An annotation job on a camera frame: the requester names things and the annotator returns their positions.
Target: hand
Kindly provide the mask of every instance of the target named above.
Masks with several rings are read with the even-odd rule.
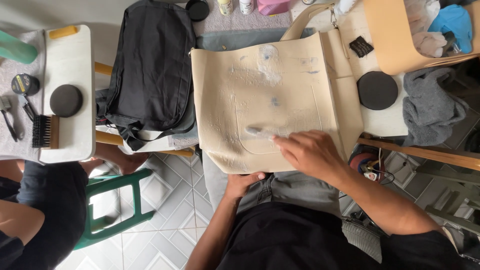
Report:
[[[291,133],[288,138],[274,135],[273,142],[295,169],[329,184],[347,166],[330,135],[319,130]]]
[[[223,197],[230,199],[240,199],[247,195],[250,185],[265,178],[263,172],[254,172],[247,176],[239,174],[229,174],[227,188]]]

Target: brush bristles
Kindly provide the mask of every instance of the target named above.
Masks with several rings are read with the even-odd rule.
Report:
[[[10,101],[8,101],[8,98],[7,97],[0,97],[1,99],[1,103],[3,105],[3,109],[2,110],[8,110],[10,109],[12,106],[10,105]]]
[[[46,115],[36,115],[33,118],[33,148],[50,146],[50,122],[51,118]]]

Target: yellow bottle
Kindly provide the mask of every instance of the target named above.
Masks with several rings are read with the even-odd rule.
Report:
[[[220,7],[220,13],[224,16],[230,15],[233,12],[232,0],[217,0]]]

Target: green bottle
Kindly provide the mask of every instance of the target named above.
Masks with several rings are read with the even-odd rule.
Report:
[[[37,55],[38,52],[32,45],[0,31],[0,57],[30,64]]]

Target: blue glove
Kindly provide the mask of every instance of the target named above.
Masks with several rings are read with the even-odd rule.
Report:
[[[450,5],[440,9],[438,16],[433,20],[428,32],[452,31],[455,35],[455,44],[463,53],[472,51],[472,21],[467,10],[459,5]]]

